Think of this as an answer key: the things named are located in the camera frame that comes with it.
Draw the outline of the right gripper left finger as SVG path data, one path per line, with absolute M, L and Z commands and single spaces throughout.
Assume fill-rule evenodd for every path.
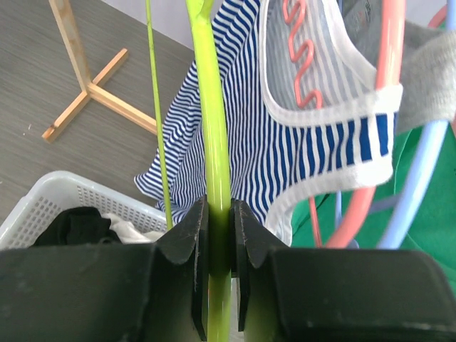
M 204 341 L 208 211 L 197 200 L 152 244 L 1 253 L 3 341 Z

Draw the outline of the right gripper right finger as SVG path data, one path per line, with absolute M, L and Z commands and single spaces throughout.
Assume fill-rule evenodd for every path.
M 246 341 L 455 339 L 455 297 L 427 254 L 292 248 L 239 200 L 229 218 Z

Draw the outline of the black tank top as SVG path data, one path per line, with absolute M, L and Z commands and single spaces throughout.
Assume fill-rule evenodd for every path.
M 56 216 L 33 247 L 120 243 L 110 225 L 111 220 L 103 218 L 95 207 L 67 209 Z

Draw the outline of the lime green hanger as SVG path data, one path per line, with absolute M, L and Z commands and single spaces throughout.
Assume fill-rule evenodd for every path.
M 229 154 L 211 10 L 211 1 L 187 2 L 200 91 L 207 195 L 153 246 L 154 281 L 145 312 L 144 341 L 229 338 Z

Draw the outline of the blue white striped tank top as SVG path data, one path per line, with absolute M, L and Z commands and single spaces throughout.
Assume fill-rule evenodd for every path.
M 212 22 L 227 120 L 231 196 L 245 201 L 267 228 L 266 215 L 277 196 L 280 163 L 287 143 L 297 139 L 273 119 L 263 98 L 260 64 L 261 8 L 297 1 L 224 1 Z M 291 230 L 291 219 L 288 224 Z M 284 243 L 284 229 L 269 229 Z

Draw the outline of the pink hanger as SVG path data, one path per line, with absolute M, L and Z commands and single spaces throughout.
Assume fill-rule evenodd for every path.
M 353 44 L 335 1 L 261 8 L 264 102 L 277 123 L 304 139 L 287 143 L 278 193 L 266 215 L 266 226 L 282 227 L 286 242 L 291 212 L 301 200 L 373 188 L 393 173 L 404 3 L 381 2 L 376 66 Z

